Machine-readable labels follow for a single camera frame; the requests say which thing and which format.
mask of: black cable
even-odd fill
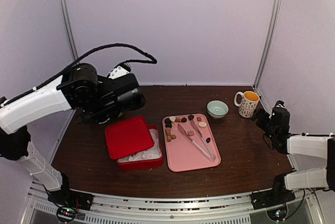
[[[50,193],[50,191],[49,190],[47,190],[47,188],[43,185],[43,187],[44,187],[44,190],[46,191],[46,193],[47,193],[47,195],[48,195],[48,198],[51,200],[51,202],[57,207],[57,211],[56,211],[56,217],[57,217],[57,219],[60,221],[60,222],[66,222],[66,223],[69,223],[69,222],[71,222],[71,221],[73,221],[74,219],[75,219],[75,217],[77,216],[77,214],[78,214],[78,209],[74,209],[73,207],[70,207],[70,206],[66,206],[66,205],[62,205],[62,206],[60,206],[60,205],[58,205],[55,201],[54,201],[54,199],[52,198],[52,195],[51,195],[51,193]],[[61,210],[63,210],[63,209],[65,209],[65,210],[67,210],[67,209],[71,209],[72,211],[73,211],[73,213],[74,213],[74,216],[73,217],[71,217],[69,220],[67,220],[67,219],[61,219],[59,216],[58,216],[58,214],[61,212]]]
[[[316,188],[312,190],[313,192],[317,192],[317,191],[323,191],[323,192],[329,192],[331,191],[330,188]]]
[[[302,136],[307,136],[307,137],[335,137],[335,135],[325,135],[325,134],[308,134],[306,135],[306,133],[302,133]]]
[[[72,63],[70,63],[68,66],[66,66],[62,71],[60,71],[59,73],[57,73],[56,75],[52,76],[51,78],[49,78],[48,80],[46,80],[45,82],[43,82],[42,84],[36,86],[36,89],[41,89],[43,86],[46,86],[47,84],[49,84],[50,82],[54,81],[57,77],[63,75],[64,73],[66,73],[72,66],[76,65],[77,63],[79,63],[81,60],[83,60],[85,57],[89,56],[90,54],[97,52],[99,50],[103,50],[103,49],[108,49],[108,48],[113,48],[113,47],[124,47],[124,48],[130,48],[133,49],[135,51],[137,51],[138,53],[140,53],[141,55],[145,56],[146,58],[149,58],[150,60],[136,60],[136,59],[130,59],[130,60],[126,60],[123,61],[121,63],[119,63],[116,66],[119,66],[123,63],[150,63],[150,64],[156,64],[157,60],[150,54],[142,51],[141,49],[137,48],[136,46],[130,45],[130,44],[126,44],[126,43],[112,43],[112,44],[106,44],[106,45],[102,45],[100,47],[94,48],[88,52],[86,52],[85,54],[83,54],[81,57],[79,57],[78,59],[76,59],[75,61],[73,61]],[[10,103],[19,100],[20,98],[27,96],[30,93],[33,93],[35,90],[31,89],[29,91],[26,91],[12,99],[10,99],[9,101],[7,101],[5,103],[5,105],[9,105]]]
[[[290,214],[290,216],[288,216],[288,217],[285,218],[285,221],[288,220],[289,218],[291,218],[291,217],[292,217],[292,216],[299,210],[299,208],[301,207],[301,205],[302,205],[303,202],[304,202],[305,196],[306,196],[306,191],[304,190],[303,199],[300,201],[298,207],[293,211],[293,213]]]

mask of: patterned mug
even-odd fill
[[[242,96],[241,103],[237,103],[237,96]],[[260,97],[255,92],[237,92],[235,94],[234,103],[239,107],[239,114],[243,118],[251,118],[255,111]]]

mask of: cookie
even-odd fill
[[[169,120],[170,120],[171,122],[175,122],[175,121],[176,121],[176,117],[175,117],[175,116],[171,116],[171,117],[169,118]]]
[[[198,124],[201,128],[205,128],[207,126],[207,123],[205,122],[199,122]]]

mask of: ceramic bowl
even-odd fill
[[[214,100],[207,104],[207,111],[212,118],[218,119],[223,118],[228,113],[229,108],[226,103]]]

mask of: wooden table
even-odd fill
[[[125,117],[143,115],[148,124],[162,132],[162,119],[168,115],[207,114],[209,101],[219,99],[229,106],[224,119],[207,116],[222,162],[218,167],[174,173],[166,161],[160,168],[123,172],[111,160],[105,141],[106,125],[77,125],[71,121],[52,165],[70,178],[73,189],[100,194],[189,198],[222,196],[272,187],[275,175],[291,171],[285,155],[270,150],[263,132],[250,119],[239,116],[233,104],[236,86],[144,86],[144,108]]]

